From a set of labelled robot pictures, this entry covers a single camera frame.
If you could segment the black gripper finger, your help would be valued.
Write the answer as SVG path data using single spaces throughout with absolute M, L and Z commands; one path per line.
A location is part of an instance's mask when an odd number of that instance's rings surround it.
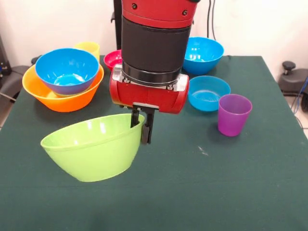
M 146 121 L 142 126 L 141 143 L 150 144 L 155 110 L 146 110 L 145 113 L 146 113 Z
M 139 124 L 139 114 L 140 114 L 140 107 L 132 107 L 131 111 L 131 124 L 130 127 L 133 128 L 134 126 Z

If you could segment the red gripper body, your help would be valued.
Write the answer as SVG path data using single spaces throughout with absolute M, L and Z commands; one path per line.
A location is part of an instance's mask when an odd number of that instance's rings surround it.
M 188 89 L 188 76 L 181 76 L 173 90 L 125 83 L 112 78 L 109 83 L 113 103 L 127 107 L 141 104 L 170 114 L 178 114 L 182 110 L 187 99 Z

